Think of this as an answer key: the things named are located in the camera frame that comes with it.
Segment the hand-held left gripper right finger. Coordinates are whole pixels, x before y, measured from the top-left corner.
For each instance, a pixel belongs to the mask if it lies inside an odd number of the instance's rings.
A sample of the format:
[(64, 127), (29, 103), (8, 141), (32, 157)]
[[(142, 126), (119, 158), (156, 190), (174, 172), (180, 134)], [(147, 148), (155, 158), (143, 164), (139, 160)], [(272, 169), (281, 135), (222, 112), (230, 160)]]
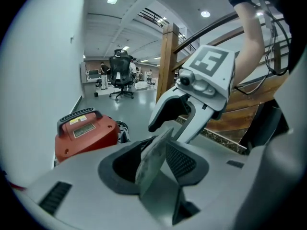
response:
[(238, 174), (174, 230), (305, 230), (306, 130), (254, 148)]

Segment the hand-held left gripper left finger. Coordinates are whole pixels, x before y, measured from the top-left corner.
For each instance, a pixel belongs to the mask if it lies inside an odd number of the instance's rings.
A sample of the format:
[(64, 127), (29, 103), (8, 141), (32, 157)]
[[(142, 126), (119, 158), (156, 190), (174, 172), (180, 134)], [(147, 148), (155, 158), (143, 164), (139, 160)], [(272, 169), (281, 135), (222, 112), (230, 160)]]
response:
[[(119, 194), (129, 185), (113, 170), (113, 161), (133, 143), (117, 144), (73, 156), (26, 189), (38, 205), (35, 215), (52, 230), (162, 230), (172, 226), (178, 185), (164, 166), (147, 192)], [(110, 189), (104, 179), (116, 186)]]

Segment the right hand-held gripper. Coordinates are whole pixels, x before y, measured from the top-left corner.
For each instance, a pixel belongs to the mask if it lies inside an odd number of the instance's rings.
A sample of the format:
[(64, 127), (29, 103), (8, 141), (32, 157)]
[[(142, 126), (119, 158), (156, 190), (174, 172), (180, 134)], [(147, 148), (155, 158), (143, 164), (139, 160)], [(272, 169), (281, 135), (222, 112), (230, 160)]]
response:
[(189, 143), (211, 119), (225, 111), (235, 78), (235, 53), (216, 46), (200, 46), (183, 64), (175, 86), (162, 94), (150, 117), (155, 132), (166, 121), (189, 117), (173, 139)]

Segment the person's right forearm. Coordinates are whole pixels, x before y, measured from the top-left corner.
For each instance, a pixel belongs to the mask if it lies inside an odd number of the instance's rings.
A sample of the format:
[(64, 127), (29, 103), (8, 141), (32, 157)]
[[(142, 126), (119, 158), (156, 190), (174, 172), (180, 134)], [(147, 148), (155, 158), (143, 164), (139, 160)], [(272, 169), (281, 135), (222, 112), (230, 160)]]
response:
[(264, 51), (264, 40), (255, 8), (243, 2), (234, 7), (244, 30), (243, 47), (235, 61), (234, 86), (246, 79), (258, 66)]

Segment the wooden stair railing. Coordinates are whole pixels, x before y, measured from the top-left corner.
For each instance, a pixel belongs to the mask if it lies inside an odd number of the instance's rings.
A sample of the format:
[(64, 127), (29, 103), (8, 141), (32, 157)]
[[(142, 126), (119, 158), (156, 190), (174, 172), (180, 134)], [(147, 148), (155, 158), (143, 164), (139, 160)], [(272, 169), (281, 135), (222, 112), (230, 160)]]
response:
[[(272, 23), (272, 39), (269, 40), (268, 51), (264, 53), (266, 56), (264, 63), (267, 65), (268, 73), (272, 73), (276, 76), (282, 76), (286, 73), (288, 68), (281, 69), (281, 48), (279, 47), (279, 42), (277, 42), (277, 30), (276, 26), (282, 31), (286, 46), (289, 46), (289, 37), (287, 36), (285, 29), (280, 24), (280, 21), (284, 20), (284, 17), (277, 18), (273, 16), (268, 11), (265, 12), (269, 16), (269, 22)], [(168, 24), (163, 28), (163, 39), (162, 39), (162, 48), (161, 48), (161, 60), (160, 60), (160, 70), (159, 70), (159, 82), (157, 89), (157, 98), (160, 98), (163, 93), (166, 92), (168, 88), (171, 87), (172, 78), (174, 77), (175, 71), (183, 66), (183, 64), (193, 55), (192, 53), (183, 58), (181, 61), (177, 62), (177, 54), (183, 50), (188, 44), (192, 44), (194, 41), (201, 38), (203, 35), (208, 32), (220, 27), (223, 24), (226, 24), (230, 21), (233, 21), (238, 18), (238, 15), (235, 12), (232, 12), (228, 15), (221, 17), (220, 19), (214, 21), (206, 27), (203, 27), (201, 30), (189, 37), (184, 43), (178, 43), (179, 28), (177, 25)]]

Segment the dark wooden staircase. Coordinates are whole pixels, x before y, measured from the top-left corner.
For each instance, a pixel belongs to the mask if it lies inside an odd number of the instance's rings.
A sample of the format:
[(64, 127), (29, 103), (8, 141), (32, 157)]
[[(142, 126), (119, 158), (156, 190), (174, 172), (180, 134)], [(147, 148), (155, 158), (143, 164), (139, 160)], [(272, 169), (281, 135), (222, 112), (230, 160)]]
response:
[(248, 137), (252, 124), (256, 123), (265, 104), (273, 100), (275, 92), (287, 79), (283, 76), (271, 76), (251, 95), (233, 90), (226, 111), (219, 120), (211, 120), (201, 131), (201, 136), (209, 138), (228, 149), (244, 154), (243, 139)]

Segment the red vacuum cleaner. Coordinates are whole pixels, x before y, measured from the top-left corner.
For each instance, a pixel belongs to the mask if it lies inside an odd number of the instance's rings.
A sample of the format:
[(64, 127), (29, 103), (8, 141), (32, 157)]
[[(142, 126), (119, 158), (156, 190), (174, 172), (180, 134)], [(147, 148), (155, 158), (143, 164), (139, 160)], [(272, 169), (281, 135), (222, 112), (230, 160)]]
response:
[(77, 154), (130, 141), (128, 126), (94, 108), (75, 111), (57, 122), (55, 157), (58, 163)]

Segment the black mesh office chair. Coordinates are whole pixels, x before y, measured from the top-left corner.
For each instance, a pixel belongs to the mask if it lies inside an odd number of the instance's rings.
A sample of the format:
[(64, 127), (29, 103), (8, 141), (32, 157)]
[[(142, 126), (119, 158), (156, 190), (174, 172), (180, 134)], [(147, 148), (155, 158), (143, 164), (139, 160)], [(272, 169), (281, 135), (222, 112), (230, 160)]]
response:
[(114, 55), (109, 58), (110, 63), (110, 82), (115, 88), (119, 88), (120, 91), (110, 93), (109, 97), (117, 94), (115, 101), (118, 101), (118, 97), (125, 95), (131, 99), (134, 98), (134, 92), (129, 90), (132, 86), (132, 75), (130, 73), (130, 56), (126, 50), (115, 49)]

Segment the grey desk cabinet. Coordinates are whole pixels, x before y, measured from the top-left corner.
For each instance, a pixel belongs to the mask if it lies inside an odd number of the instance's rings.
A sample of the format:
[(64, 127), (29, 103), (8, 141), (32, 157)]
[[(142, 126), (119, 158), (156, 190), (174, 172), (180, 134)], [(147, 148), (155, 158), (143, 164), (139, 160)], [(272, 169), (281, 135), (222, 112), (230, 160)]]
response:
[(94, 97), (96, 92), (95, 83), (97, 79), (88, 79), (86, 75), (86, 64), (85, 62), (80, 63), (80, 74), (81, 74), (81, 86), (83, 98)]

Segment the black balcony railing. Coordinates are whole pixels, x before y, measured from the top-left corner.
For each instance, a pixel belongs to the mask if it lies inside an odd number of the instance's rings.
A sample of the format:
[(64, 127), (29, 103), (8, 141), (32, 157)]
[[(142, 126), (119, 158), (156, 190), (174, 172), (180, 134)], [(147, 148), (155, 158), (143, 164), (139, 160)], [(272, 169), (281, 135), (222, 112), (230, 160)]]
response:
[[(145, 20), (159, 26), (160, 28), (166, 27), (166, 25), (170, 24), (170, 22), (167, 21), (166, 17), (161, 17), (157, 13), (153, 12), (152, 10), (145, 8), (141, 12), (138, 13), (138, 16), (144, 18)], [(187, 40), (184, 34), (179, 32), (178, 41), (179, 44), (184, 43)], [(190, 53), (194, 53), (196, 51), (196, 48), (190, 43), (185, 48)]]

